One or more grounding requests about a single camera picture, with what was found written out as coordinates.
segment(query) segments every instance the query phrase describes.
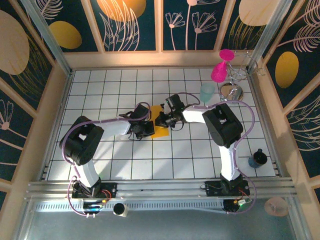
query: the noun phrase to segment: yellow sponge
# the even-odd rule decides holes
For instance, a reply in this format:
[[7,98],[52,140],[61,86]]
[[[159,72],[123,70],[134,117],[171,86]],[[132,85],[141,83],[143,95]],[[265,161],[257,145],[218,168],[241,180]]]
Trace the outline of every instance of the yellow sponge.
[[156,118],[159,116],[163,109],[160,105],[151,106],[151,120],[153,121],[154,134],[151,136],[152,139],[169,136],[169,128],[163,128],[156,126]]

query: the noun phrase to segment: dark blue mug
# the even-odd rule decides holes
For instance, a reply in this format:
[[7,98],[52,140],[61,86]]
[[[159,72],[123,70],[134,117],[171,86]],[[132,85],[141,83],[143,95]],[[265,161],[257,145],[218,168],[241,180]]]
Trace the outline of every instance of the dark blue mug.
[[262,152],[262,149],[258,149],[251,157],[249,157],[249,165],[252,168],[260,168],[262,165],[266,164],[267,156]]

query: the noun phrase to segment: yellow circle pattern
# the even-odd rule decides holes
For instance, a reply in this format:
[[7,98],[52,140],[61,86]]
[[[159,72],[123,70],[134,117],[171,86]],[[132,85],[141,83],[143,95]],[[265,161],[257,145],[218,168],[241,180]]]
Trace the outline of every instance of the yellow circle pattern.
[[119,15],[119,13],[125,15],[124,4],[128,10],[132,9],[136,18],[144,13],[147,4],[146,0],[97,0],[97,3],[107,17],[119,22],[123,22],[124,19]]
[[288,88],[296,79],[298,70],[298,57],[290,51],[282,53],[275,66],[276,83],[280,88]]
[[82,44],[79,31],[66,21],[55,21],[49,26],[58,44],[66,49],[76,49]]

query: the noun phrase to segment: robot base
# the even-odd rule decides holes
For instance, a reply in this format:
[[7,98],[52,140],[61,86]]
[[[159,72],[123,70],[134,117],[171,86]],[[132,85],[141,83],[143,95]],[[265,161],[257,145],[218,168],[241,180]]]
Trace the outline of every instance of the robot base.
[[240,197],[242,193],[239,191],[241,189],[248,196],[250,195],[249,185],[246,180],[241,181],[241,183],[235,187],[233,190],[230,190],[228,194],[223,193],[223,188],[221,186],[221,181],[205,181],[205,193],[207,197]]
[[108,190],[111,193],[111,198],[115,198],[117,194],[117,183],[115,182],[101,182],[99,184],[99,191],[94,193],[93,196],[88,195],[88,189],[84,188],[80,182],[73,185],[72,198],[73,199],[105,199],[106,195],[101,190]]

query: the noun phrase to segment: metal pole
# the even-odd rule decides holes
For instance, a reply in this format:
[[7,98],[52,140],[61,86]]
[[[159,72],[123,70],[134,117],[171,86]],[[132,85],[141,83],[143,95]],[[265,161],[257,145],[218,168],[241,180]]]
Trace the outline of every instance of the metal pole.
[[[261,34],[261,37],[252,52],[251,56],[256,62],[258,62],[261,59],[262,54],[266,50],[268,44],[270,43],[277,29],[279,28],[288,9],[290,8],[291,3],[292,3],[292,0],[280,0],[278,5],[276,6],[275,11],[273,12],[268,24],[265,26]],[[248,64],[249,74],[252,74],[255,68],[258,67],[255,64],[255,61],[250,60]]]
[[59,47],[54,35],[49,29],[49,26],[45,19],[42,17],[41,12],[34,0],[21,0],[26,12],[31,17],[33,23],[41,33],[43,39],[45,40],[46,44],[50,48],[52,54],[54,55],[57,62],[62,67],[64,73],[66,75],[71,74],[71,68],[62,52],[61,48]]

